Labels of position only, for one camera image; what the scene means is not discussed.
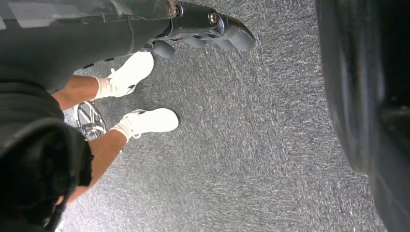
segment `leg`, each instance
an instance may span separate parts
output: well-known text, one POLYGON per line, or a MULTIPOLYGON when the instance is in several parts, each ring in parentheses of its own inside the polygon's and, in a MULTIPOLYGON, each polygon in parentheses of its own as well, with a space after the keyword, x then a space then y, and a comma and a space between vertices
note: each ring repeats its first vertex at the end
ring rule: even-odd
POLYGON ((95 77, 75 76, 69 80, 64 89, 54 94, 62 110, 70 109, 77 104, 94 99, 99 83, 95 77))
POLYGON ((122 97, 132 93, 135 85, 148 77, 153 68, 151 53, 137 52, 108 78, 74 75, 64 89, 54 94, 54 98, 62 110, 67 110, 89 100, 122 97))
POLYGON ((172 131, 178 125, 175 113, 164 108, 153 111, 136 110, 125 115, 109 132, 89 142, 94 155, 91 184, 88 187, 78 187, 69 202, 86 192, 102 177, 130 138, 148 132, 172 131))
POLYGON ((69 203, 91 188, 105 173, 127 142, 126 137, 117 130, 110 130, 98 139, 89 142, 94 159, 91 164, 92 180, 88 187, 78 187, 69 203))

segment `tire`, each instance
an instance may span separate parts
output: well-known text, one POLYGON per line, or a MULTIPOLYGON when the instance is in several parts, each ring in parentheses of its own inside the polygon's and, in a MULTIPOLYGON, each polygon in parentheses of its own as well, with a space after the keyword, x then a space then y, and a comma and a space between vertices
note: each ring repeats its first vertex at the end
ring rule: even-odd
POLYGON ((410 3, 317 0, 329 112, 391 232, 410 228, 410 3))

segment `foot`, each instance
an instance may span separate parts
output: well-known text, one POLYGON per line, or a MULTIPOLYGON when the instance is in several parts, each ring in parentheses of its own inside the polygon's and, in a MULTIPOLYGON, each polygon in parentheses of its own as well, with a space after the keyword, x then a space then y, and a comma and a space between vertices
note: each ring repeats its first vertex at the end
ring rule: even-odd
POLYGON ((111 69, 107 78, 96 77, 99 89, 95 99, 122 97, 134 92, 136 85, 149 76, 154 68, 154 58, 150 52, 137 52, 117 71, 111 69))
POLYGON ((178 125, 176 114, 169 109, 161 108, 153 111, 136 110, 126 114, 112 130, 121 132, 128 141, 131 137, 139 138, 141 134, 148 132, 172 131, 178 125))

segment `metal spoke wheel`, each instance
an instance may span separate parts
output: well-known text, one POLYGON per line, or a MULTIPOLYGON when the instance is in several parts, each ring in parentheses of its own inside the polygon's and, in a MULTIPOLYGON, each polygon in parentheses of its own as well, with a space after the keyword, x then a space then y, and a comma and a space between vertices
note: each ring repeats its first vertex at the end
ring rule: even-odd
POLYGON ((77 129, 90 141, 107 132, 101 113, 93 102, 85 101, 74 107, 77 129))

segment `bolt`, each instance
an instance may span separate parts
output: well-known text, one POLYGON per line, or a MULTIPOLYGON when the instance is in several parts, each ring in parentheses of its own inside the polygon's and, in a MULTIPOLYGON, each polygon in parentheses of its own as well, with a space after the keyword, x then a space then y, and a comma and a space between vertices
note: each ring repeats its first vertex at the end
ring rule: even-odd
POLYGON ((218 13, 211 11, 209 12, 208 18, 209 18, 209 22, 211 23, 211 25, 214 26, 218 23, 219 15, 218 13))

